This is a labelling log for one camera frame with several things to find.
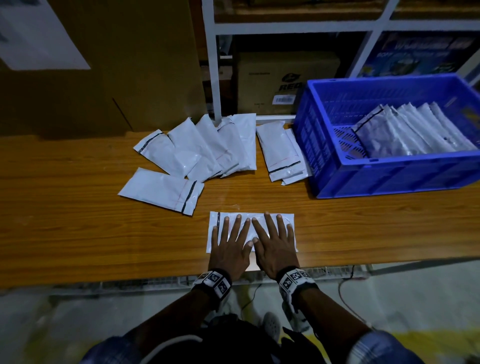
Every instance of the white shelf frame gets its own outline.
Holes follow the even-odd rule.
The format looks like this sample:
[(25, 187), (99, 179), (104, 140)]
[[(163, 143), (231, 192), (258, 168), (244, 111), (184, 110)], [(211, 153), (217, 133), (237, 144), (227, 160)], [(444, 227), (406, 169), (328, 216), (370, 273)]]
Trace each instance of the white shelf frame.
[(368, 58), (378, 37), (383, 31), (479, 31), (480, 20), (390, 20), (399, 0), (388, 0), (382, 15), (377, 20), (348, 20), (325, 22), (284, 23), (215, 23), (213, 0), (202, 0), (208, 65), (212, 83), (215, 122), (221, 121), (220, 84), (218, 82), (218, 53), (216, 36), (239, 34), (285, 34), (285, 33), (330, 33), (367, 32), (357, 55), (347, 72), (354, 78)]

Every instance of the metal grille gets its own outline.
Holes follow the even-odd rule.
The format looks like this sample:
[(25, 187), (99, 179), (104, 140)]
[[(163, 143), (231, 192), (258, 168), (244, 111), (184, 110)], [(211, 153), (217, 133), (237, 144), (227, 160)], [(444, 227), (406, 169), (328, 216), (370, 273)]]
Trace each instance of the metal grille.
[[(369, 276), (365, 266), (338, 266), (305, 268), (316, 281), (353, 278), (366, 279)], [(197, 276), (162, 277), (149, 279), (114, 280), (97, 283), (75, 283), (56, 285), (50, 290), (54, 295), (100, 295), (190, 289)], [(234, 285), (275, 283), (263, 271), (245, 272)]]

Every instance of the white label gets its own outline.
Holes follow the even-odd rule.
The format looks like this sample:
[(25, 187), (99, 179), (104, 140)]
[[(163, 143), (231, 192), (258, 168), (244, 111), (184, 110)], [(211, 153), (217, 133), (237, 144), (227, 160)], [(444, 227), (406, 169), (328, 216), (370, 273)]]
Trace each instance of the white label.
[(275, 95), (272, 105), (293, 105), (296, 95)]
[(47, 0), (2, 3), (0, 58), (10, 69), (90, 69)]

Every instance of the wire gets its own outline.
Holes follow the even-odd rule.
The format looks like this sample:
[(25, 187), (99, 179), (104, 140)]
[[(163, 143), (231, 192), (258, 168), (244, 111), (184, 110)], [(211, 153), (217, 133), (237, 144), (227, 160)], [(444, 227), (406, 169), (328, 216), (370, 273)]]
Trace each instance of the wire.
[(346, 302), (345, 300), (343, 299), (342, 297), (342, 292), (341, 292), (341, 287), (342, 285), (351, 280), (353, 278), (353, 272), (355, 270), (355, 265), (352, 265), (352, 273), (350, 274), (350, 277), (349, 278), (343, 278), (343, 281), (341, 281), (339, 284), (338, 284), (338, 296), (340, 297), (340, 299), (342, 300), (343, 304), (350, 310), (351, 313), (353, 313), (361, 322), (363, 322), (364, 324), (368, 325), (369, 324), (367, 323), (367, 320), (365, 320), (362, 316), (360, 316), (359, 314), (357, 314)]
[(263, 283), (260, 283), (260, 284), (258, 285), (258, 287), (255, 288), (255, 291), (253, 291), (253, 297), (252, 297), (252, 299), (251, 299), (250, 301), (248, 301), (245, 305), (243, 305), (243, 307), (240, 309), (240, 316), (241, 316), (242, 320), (243, 320), (243, 310), (244, 310), (249, 304), (251, 304), (251, 303), (253, 302), (253, 300), (255, 299), (255, 295), (257, 294), (257, 291), (258, 291), (258, 289), (262, 286), (262, 284), (263, 284)]

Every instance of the hand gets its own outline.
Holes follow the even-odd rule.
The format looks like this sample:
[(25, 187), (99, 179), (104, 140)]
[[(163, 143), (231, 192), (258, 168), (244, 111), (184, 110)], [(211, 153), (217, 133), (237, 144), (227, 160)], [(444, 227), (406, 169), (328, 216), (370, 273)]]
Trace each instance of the hand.
[(264, 216), (270, 237), (268, 237), (258, 220), (253, 218), (253, 227), (259, 237), (259, 239), (253, 239), (253, 244), (255, 244), (258, 266), (271, 279), (276, 279), (277, 273), (283, 268), (289, 266), (300, 268), (297, 253), (295, 252), (295, 235), (293, 234), (291, 224), (288, 224), (287, 230), (285, 230), (282, 215), (276, 216), (278, 232), (270, 214), (265, 212)]
[(248, 218), (245, 221), (239, 235), (240, 224), (241, 215), (237, 215), (230, 234), (230, 239), (227, 241), (228, 217), (223, 220), (220, 245), (217, 243), (218, 228), (214, 226), (212, 230), (212, 252), (210, 253), (208, 270), (215, 268), (226, 270), (230, 274), (232, 281), (239, 279), (242, 273), (248, 268), (250, 264), (249, 255), (253, 246), (251, 241), (243, 246), (245, 239), (247, 238), (248, 229), (250, 228), (250, 219)]

